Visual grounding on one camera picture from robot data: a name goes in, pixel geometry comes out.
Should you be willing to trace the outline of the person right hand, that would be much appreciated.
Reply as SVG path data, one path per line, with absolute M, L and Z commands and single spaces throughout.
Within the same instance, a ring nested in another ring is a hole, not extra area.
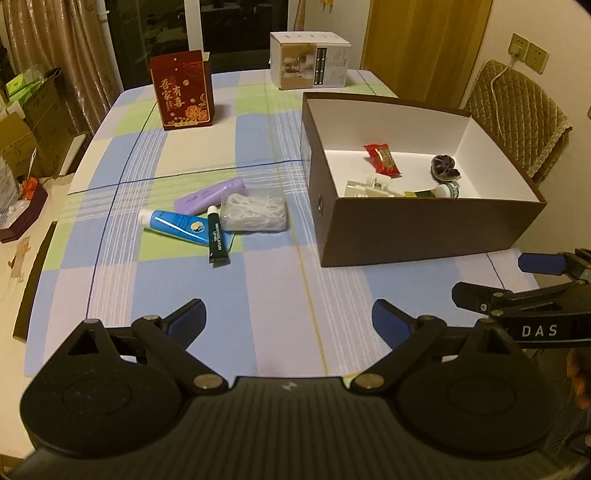
M 574 395 L 575 404 L 581 409 L 590 407 L 590 374 L 583 368 L 583 357 L 571 349 L 567 355 L 567 378 Z

